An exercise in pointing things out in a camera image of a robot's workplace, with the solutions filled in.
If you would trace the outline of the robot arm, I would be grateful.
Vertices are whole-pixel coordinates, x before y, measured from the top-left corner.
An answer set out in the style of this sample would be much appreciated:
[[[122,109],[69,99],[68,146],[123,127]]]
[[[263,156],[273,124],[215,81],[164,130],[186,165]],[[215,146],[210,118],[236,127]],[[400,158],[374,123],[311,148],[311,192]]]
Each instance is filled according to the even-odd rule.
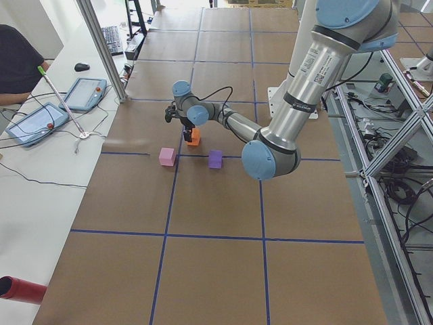
[[[415,81],[432,81],[432,48],[422,58],[401,58],[404,73]]]

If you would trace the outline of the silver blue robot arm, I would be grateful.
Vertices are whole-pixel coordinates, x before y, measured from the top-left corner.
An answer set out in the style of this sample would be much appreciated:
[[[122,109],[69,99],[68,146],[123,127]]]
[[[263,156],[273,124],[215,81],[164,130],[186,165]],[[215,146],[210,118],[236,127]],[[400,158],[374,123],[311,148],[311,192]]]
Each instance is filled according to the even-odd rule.
[[[166,122],[177,118],[186,140],[191,131],[216,121],[244,141],[242,164],[249,176],[266,180],[293,172],[301,154],[296,138],[332,87],[344,60],[354,54],[392,47],[397,39],[400,1],[317,1],[312,43],[270,124],[261,127],[226,104],[204,102],[187,81],[173,85]]]

